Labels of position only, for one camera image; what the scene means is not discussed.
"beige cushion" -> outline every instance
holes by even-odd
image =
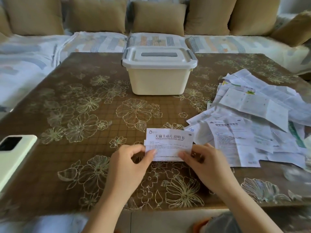
[[[63,35],[60,0],[5,0],[12,32],[18,35]]]
[[[185,34],[228,35],[236,0],[190,0]]]
[[[187,6],[167,2],[135,1],[132,32],[184,35]]]
[[[269,35],[276,21],[280,0],[237,0],[229,29],[237,36]]]
[[[66,24],[72,32],[125,33],[127,0],[69,0]]]
[[[0,33],[9,37],[12,35],[10,24],[7,20],[5,10],[0,6]]]
[[[311,39],[311,11],[298,14],[290,22],[274,31],[270,37],[291,47],[300,46]]]

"left hand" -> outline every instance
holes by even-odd
[[[117,199],[122,207],[126,204],[138,185],[141,183],[147,168],[153,160],[156,150],[150,150],[139,164],[131,157],[138,152],[145,152],[143,145],[122,145],[110,158],[106,186],[103,192],[105,198]]]

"sofa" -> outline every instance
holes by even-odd
[[[127,0],[127,32],[72,32],[64,25],[63,35],[21,36],[12,34],[0,43],[0,119],[9,113],[33,88],[72,52],[124,52],[131,46],[175,46],[194,53],[263,53],[294,74],[311,71],[310,45],[290,47],[265,36],[214,36],[167,33],[131,33],[135,1],[167,1],[189,5],[189,0]],[[63,0],[63,20],[68,1]],[[295,15],[283,14],[274,29]]]

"right hand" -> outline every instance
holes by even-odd
[[[200,153],[204,162],[199,163],[186,152],[180,152],[178,156],[194,170],[208,189],[216,195],[222,196],[230,193],[233,188],[240,188],[226,157],[220,150],[206,143],[205,145],[193,145],[192,151]]]

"box handle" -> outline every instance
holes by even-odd
[[[197,61],[195,54],[191,50],[187,50],[187,52],[192,60]]]
[[[122,55],[121,65],[122,65],[122,61],[127,58],[128,52],[129,52],[129,48],[126,48]]]

